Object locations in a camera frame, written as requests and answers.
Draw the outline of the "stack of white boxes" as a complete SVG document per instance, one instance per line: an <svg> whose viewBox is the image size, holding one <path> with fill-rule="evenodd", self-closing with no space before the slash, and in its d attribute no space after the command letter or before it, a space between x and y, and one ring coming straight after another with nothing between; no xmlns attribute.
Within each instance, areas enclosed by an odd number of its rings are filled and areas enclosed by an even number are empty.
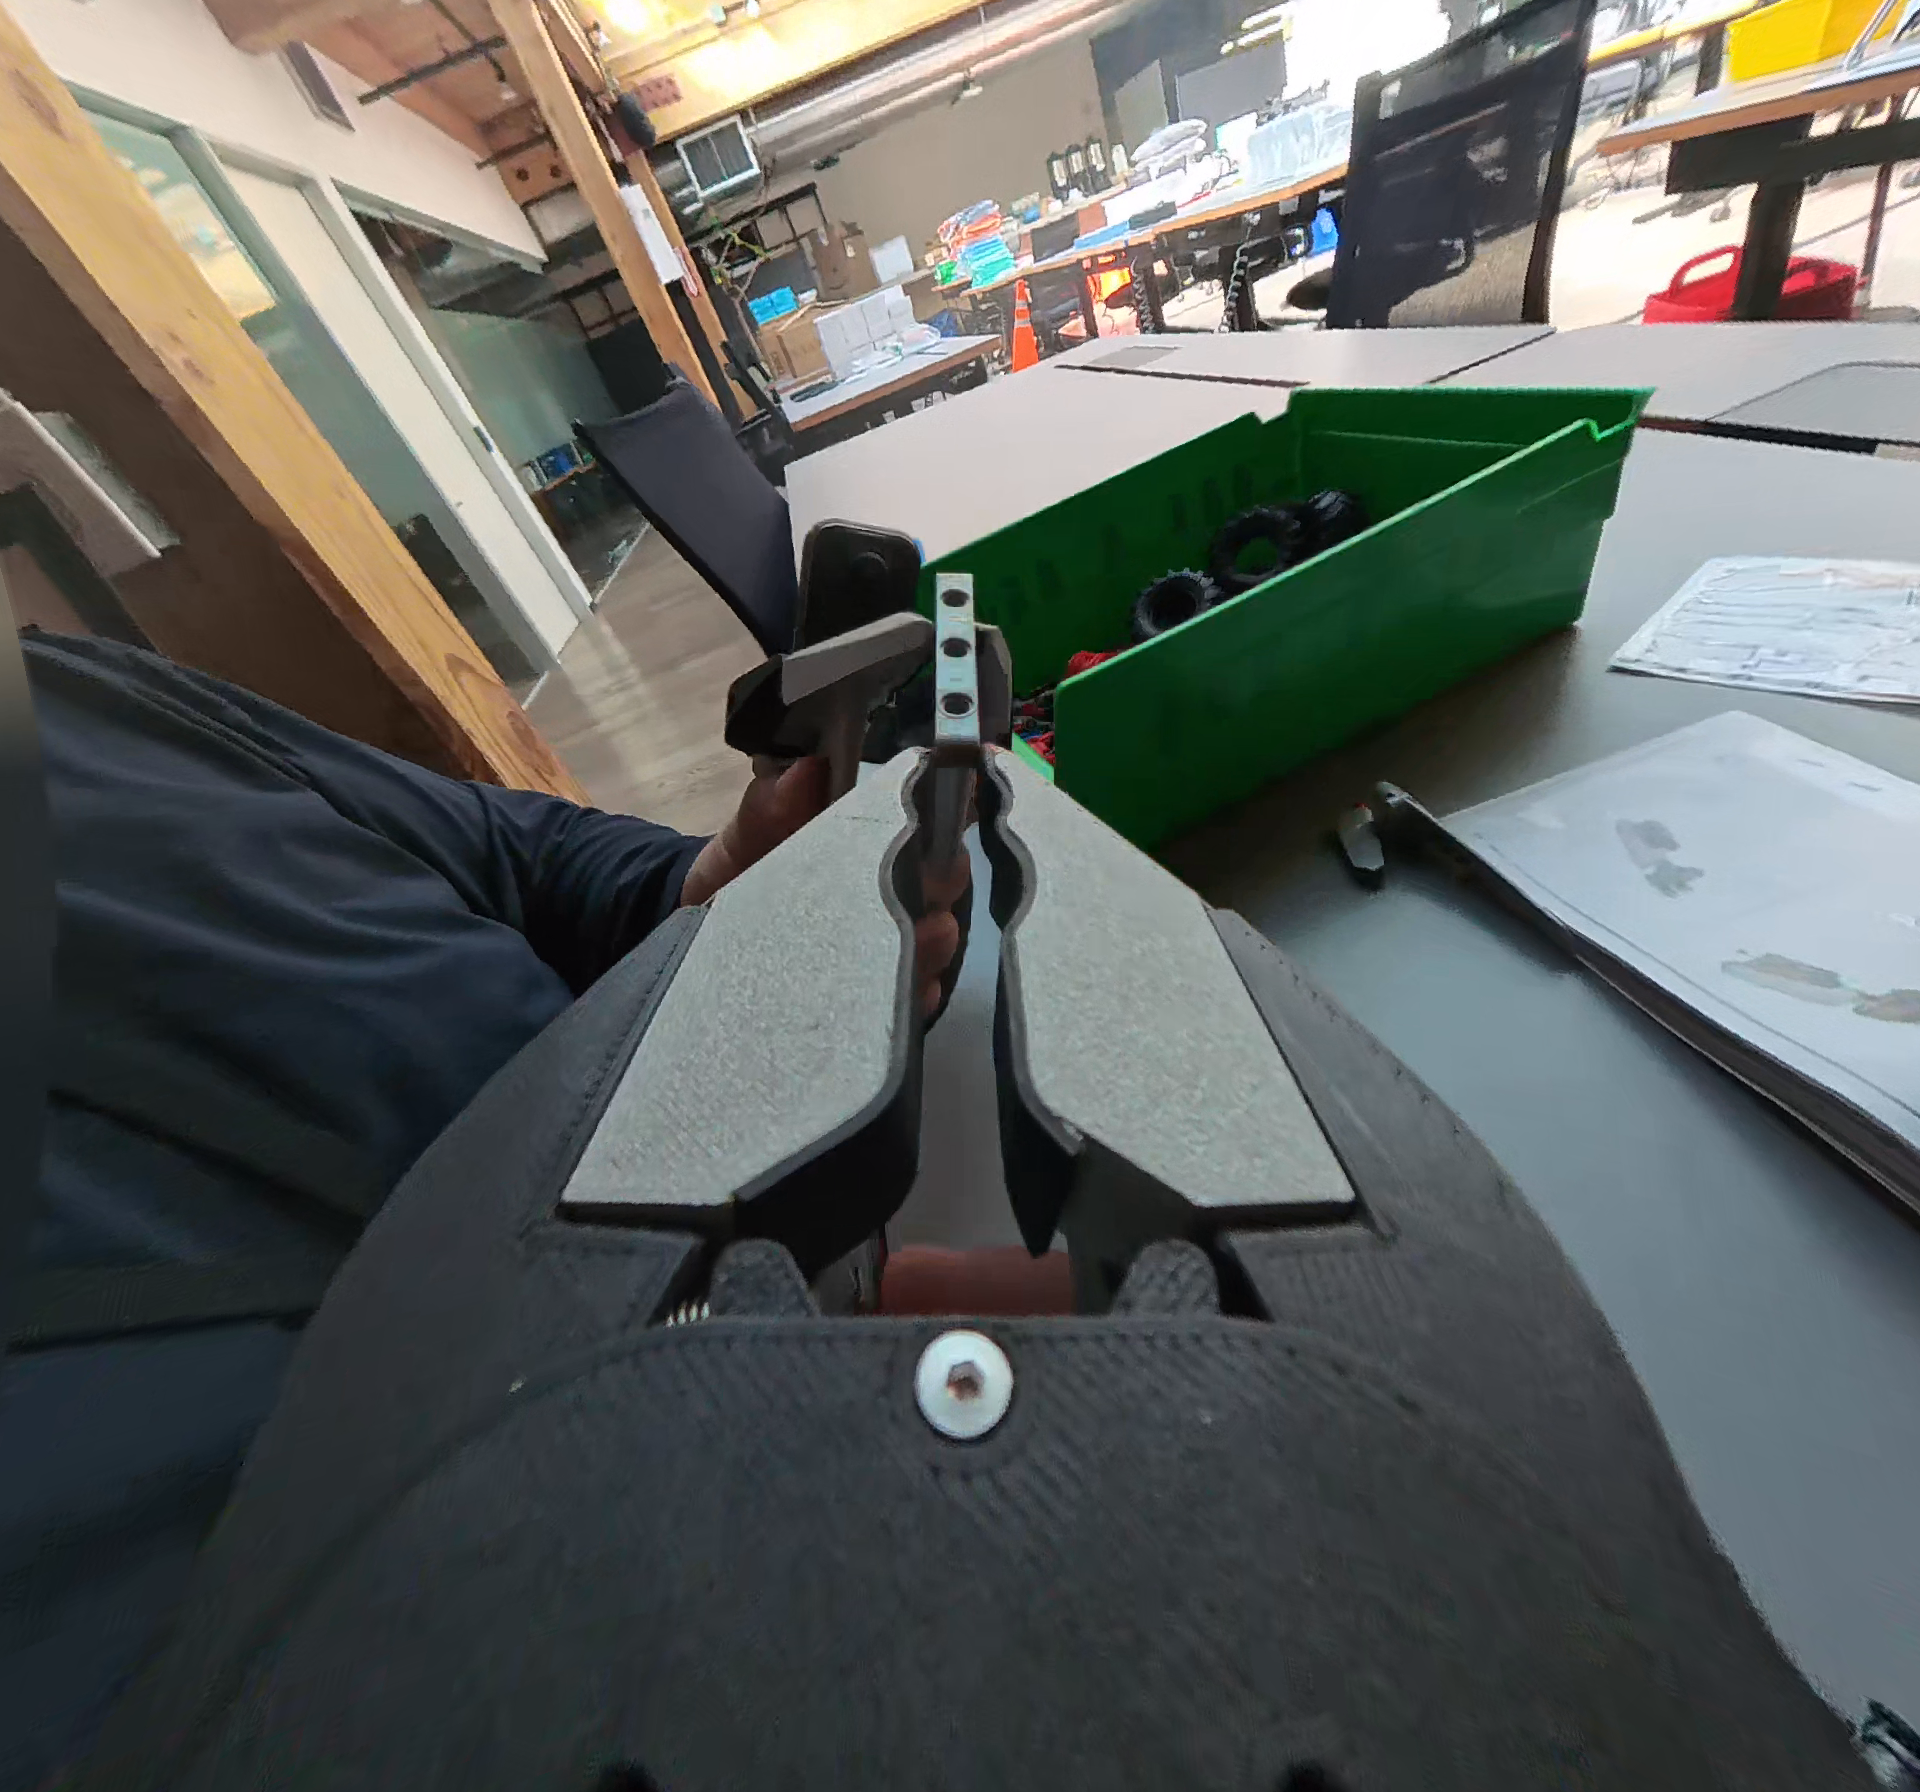
<svg viewBox="0 0 1920 1792"><path fill-rule="evenodd" d="M839 384L888 361L933 347L940 339L917 319L915 301L897 283L843 306L818 310L813 329Z"/></svg>

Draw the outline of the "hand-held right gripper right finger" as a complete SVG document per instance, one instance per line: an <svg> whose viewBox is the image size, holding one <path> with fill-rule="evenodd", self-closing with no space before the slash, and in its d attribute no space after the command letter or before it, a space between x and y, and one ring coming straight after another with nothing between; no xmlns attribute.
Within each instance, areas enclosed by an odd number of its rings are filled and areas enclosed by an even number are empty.
<svg viewBox="0 0 1920 1792"><path fill-rule="evenodd" d="M1029 1247L1108 1309L1152 1245L1331 1228L1357 1185L1212 906L1011 754L982 757L995 1102Z"/></svg>

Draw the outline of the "dark fabric office chair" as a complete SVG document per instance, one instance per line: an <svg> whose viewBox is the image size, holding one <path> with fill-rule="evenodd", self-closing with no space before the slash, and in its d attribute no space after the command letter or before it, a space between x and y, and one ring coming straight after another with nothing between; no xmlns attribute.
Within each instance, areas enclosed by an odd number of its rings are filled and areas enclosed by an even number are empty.
<svg viewBox="0 0 1920 1792"><path fill-rule="evenodd" d="M790 512L709 397L673 383L636 413L572 430L760 653L790 650L799 618Z"/></svg>

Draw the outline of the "lego instruction booklet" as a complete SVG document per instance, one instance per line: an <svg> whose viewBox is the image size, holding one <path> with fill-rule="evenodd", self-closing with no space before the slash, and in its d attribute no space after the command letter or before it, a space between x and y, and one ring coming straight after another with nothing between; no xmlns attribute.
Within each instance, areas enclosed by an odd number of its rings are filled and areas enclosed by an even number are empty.
<svg viewBox="0 0 1920 1792"><path fill-rule="evenodd" d="M1914 781L1722 710L1440 822L1474 882L1916 1210Z"/></svg>

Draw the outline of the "long cluttered work table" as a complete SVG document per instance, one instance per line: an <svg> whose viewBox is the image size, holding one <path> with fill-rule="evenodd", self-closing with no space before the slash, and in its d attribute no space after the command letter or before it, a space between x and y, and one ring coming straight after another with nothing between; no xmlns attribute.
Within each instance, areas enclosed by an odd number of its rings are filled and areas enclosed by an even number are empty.
<svg viewBox="0 0 1920 1792"><path fill-rule="evenodd" d="M1188 209L1170 209L1156 221L1127 221L1081 234L1059 252L1027 259L1015 268L1003 271L982 285L971 285L969 292L952 292L954 303L965 303L972 316L1000 321L1011 326L1009 306L1018 289L1027 289L1029 308L1039 310L1039 285L1044 280L1059 283L1067 272L1078 279L1078 306L1081 314L1079 339L1100 337L1103 299L1098 297L1098 279L1113 268L1122 268L1122 280L1127 285L1136 277L1136 265L1148 268L1161 265L1173 267L1174 259L1192 252L1220 250L1228 237L1254 239L1268 221L1310 227L1323 197L1339 197L1346 183L1349 161L1336 159L1298 180L1269 181L1255 189L1235 189L1228 195L1196 202Z"/></svg>

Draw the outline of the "large wooden beam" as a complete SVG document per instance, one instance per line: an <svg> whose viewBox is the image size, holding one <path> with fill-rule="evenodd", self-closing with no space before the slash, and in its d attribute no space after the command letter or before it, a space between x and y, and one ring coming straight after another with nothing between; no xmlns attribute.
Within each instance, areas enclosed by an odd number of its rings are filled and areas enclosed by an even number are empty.
<svg viewBox="0 0 1920 1792"><path fill-rule="evenodd" d="M178 532L159 653L421 767L587 804L20 26L2 16L2 378Z"/></svg>

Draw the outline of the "clear plastic parts bag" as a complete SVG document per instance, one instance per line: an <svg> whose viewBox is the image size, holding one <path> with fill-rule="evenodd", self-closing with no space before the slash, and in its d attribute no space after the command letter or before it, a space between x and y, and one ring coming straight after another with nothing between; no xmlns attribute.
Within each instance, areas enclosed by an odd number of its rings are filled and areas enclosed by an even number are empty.
<svg viewBox="0 0 1920 1792"><path fill-rule="evenodd" d="M1918 567L1833 558L1714 558L1609 668L1741 691L1914 708Z"/></svg>

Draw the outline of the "wooden support post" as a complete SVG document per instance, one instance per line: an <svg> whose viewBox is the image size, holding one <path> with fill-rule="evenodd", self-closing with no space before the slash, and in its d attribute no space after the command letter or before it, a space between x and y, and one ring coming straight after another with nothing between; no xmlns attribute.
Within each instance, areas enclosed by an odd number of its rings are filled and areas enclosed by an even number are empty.
<svg viewBox="0 0 1920 1792"><path fill-rule="evenodd" d="M709 402L718 406L720 394L713 388L700 353L707 339L687 332L667 285L649 256L641 230L622 199L611 161L589 119L587 105L575 90L575 78L548 29L538 0L485 3L507 38L511 51L532 90L542 122L561 155L575 191L587 201L589 215L611 256L619 283L627 292L636 314L644 321L660 358L680 365Z"/></svg>

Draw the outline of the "short grey lego beam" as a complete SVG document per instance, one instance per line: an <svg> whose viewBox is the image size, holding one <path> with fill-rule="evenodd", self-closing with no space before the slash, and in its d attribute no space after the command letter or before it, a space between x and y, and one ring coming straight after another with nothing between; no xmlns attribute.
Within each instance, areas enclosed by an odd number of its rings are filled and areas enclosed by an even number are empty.
<svg viewBox="0 0 1920 1792"><path fill-rule="evenodd" d="M947 877L959 868L980 765L980 684L972 576L935 576L933 739L926 810L926 864Z"/></svg>

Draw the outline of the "wooden top work table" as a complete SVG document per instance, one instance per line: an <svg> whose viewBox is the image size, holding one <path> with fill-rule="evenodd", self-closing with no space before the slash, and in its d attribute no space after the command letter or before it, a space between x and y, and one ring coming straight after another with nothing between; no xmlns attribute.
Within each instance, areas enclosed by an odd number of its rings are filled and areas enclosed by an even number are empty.
<svg viewBox="0 0 1920 1792"><path fill-rule="evenodd" d="M815 383L781 394L781 412L801 444L821 444L827 427L834 436L854 436L888 413L909 412L915 400L944 394L947 384L969 373L992 378L1002 339L995 332L935 337L923 350L884 358L846 380Z"/></svg>

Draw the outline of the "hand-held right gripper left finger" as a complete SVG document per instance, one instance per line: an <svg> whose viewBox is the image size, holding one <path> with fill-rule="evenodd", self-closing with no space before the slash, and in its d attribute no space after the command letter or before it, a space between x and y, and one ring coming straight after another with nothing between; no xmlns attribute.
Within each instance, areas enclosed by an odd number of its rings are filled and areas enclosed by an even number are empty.
<svg viewBox="0 0 1920 1792"><path fill-rule="evenodd" d="M919 1170L923 754L860 771L697 911L564 1184L590 1225L865 1245Z"/></svg>

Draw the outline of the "green plastic bin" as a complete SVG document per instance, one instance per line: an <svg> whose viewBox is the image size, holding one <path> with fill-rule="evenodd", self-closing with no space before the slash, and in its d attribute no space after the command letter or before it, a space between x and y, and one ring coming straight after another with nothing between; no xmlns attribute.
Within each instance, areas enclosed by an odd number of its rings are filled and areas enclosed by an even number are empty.
<svg viewBox="0 0 1920 1792"><path fill-rule="evenodd" d="M1408 714L1586 606L1652 392L1310 388L923 567L972 576L1019 694L1056 688L1057 784L1142 848ZM1346 488L1370 524L1144 647L1133 600L1208 575L1254 507Z"/></svg>

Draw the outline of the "person's left forearm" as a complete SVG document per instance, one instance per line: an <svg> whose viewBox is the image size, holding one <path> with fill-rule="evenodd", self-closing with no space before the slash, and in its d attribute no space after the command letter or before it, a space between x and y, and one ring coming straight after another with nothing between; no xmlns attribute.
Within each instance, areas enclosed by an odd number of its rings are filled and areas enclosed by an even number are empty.
<svg viewBox="0 0 1920 1792"><path fill-rule="evenodd" d="M670 826L561 798L454 783L448 801L443 876L572 994L593 990L684 906L709 850Z"/></svg>

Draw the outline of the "person's left hand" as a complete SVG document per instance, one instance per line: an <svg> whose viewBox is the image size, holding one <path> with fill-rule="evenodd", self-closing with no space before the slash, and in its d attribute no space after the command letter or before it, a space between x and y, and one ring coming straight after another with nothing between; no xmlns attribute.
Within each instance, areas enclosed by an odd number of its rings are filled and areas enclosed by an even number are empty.
<svg viewBox="0 0 1920 1792"><path fill-rule="evenodd" d="M685 869L677 905L707 906L717 892L818 820L830 804L830 776L827 763L818 755L755 776L727 823ZM917 990L926 1022L935 1025L947 1008L969 942L969 848L962 847L946 868L926 862L921 882L921 911L915 917Z"/></svg>

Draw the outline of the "black mesh office chair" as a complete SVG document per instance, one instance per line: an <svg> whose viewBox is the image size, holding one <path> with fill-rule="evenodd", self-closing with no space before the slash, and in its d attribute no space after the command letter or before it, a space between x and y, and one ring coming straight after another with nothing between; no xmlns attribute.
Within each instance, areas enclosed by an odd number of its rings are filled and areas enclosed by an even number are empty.
<svg viewBox="0 0 1920 1792"><path fill-rule="evenodd" d="M1288 292L1323 326L1547 324L1598 0L1525 0L1357 80L1331 268Z"/></svg>

